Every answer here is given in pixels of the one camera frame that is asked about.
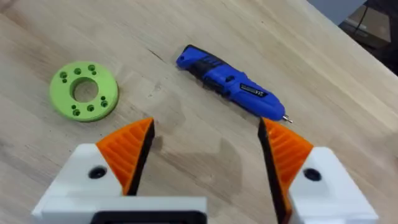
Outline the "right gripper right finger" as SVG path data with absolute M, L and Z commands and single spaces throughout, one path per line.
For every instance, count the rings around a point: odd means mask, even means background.
M 278 223 L 377 223 L 379 217 L 334 152 L 261 118 L 258 138 Z

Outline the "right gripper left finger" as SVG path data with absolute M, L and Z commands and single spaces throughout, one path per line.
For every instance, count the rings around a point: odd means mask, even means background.
M 154 136 L 146 118 L 78 145 L 42 198 L 135 195 Z

